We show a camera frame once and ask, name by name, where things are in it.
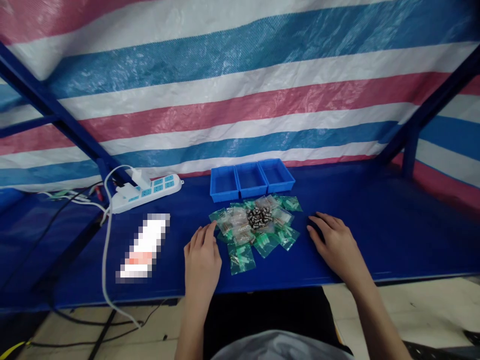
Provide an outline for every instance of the blue plastic bin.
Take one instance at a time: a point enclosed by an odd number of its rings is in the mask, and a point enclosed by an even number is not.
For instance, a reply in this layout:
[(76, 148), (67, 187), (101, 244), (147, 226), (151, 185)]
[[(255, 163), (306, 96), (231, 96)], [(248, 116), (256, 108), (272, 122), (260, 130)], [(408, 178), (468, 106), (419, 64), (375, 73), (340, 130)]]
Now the blue plastic bin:
[(247, 162), (235, 166), (242, 198), (250, 198), (267, 193), (267, 179), (258, 162)]
[(235, 166), (214, 167), (211, 170), (210, 196), (214, 203), (239, 198), (239, 177)]
[(259, 161), (258, 164), (267, 181), (269, 194), (292, 190), (295, 179), (282, 160), (269, 159)]

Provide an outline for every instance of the forearm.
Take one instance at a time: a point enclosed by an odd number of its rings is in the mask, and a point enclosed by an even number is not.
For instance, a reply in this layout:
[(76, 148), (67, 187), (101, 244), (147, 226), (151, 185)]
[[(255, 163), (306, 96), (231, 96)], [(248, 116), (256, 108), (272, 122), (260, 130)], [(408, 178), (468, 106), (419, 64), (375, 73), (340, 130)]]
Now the forearm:
[(411, 359), (373, 282), (350, 289), (358, 308), (368, 354), (372, 360)]
[(204, 324), (208, 308), (199, 308), (185, 297), (185, 311), (180, 325), (175, 360), (202, 360), (204, 352)]

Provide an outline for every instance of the blue tabletop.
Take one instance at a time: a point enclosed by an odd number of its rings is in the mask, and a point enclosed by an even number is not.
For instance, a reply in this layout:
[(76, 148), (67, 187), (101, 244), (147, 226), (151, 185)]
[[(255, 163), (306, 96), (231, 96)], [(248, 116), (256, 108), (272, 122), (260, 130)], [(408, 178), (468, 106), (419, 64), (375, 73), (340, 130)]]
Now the blue tabletop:
[[(48, 223), (67, 199), (52, 201), (44, 194), (21, 198), (0, 216), (0, 287), (23, 262), (28, 251), (42, 235)], [(59, 255), (86, 228), (91, 226), (100, 210), (95, 206), (68, 204), (38, 244), (28, 260), (12, 277), (2, 298), (16, 294), (27, 297)]]
[[(368, 161), (290, 168), (304, 212), (292, 227), (300, 237), (290, 251), (278, 246), (266, 259), (253, 249), (256, 269), (231, 275), (227, 246), (218, 293), (251, 292), (339, 282), (308, 237), (307, 215), (321, 211), (347, 224), (377, 281), (480, 273), (480, 224), (422, 192), (396, 174), (369, 168)], [(228, 206), (213, 203), (210, 177), (184, 179), (182, 189), (128, 212), (114, 215), (107, 261), (107, 289), (116, 302), (183, 296), (183, 247), (208, 215)], [(170, 213), (170, 233), (152, 277), (144, 283), (116, 283), (115, 271), (150, 213)], [(57, 283), (58, 307), (104, 304), (101, 258), (106, 226), (91, 240)]]

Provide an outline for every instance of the power strip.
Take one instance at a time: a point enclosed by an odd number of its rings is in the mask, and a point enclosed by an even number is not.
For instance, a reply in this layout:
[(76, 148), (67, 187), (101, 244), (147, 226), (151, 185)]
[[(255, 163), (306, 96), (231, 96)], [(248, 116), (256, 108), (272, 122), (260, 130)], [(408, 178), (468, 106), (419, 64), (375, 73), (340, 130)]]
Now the power strip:
[(112, 198), (112, 213), (120, 214), (137, 206), (149, 203), (153, 200), (176, 193), (182, 188), (183, 180), (177, 174), (168, 175), (157, 180), (150, 181), (150, 188), (146, 190), (137, 186), (138, 196), (127, 199), (117, 192)]

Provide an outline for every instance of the person's right hand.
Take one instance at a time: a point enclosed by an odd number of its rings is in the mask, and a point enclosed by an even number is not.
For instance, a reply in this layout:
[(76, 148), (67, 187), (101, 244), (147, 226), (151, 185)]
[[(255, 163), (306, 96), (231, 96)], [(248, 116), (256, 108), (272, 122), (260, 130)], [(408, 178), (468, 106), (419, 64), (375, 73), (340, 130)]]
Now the person's right hand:
[(316, 249), (327, 265), (353, 292), (373, 283), (372, 276), (360, 253), (350, 229), (339, 218), (317, 212), (308, 218), (318, 225), (325, 243), (310, 225), (306, 228), (315, 243)]

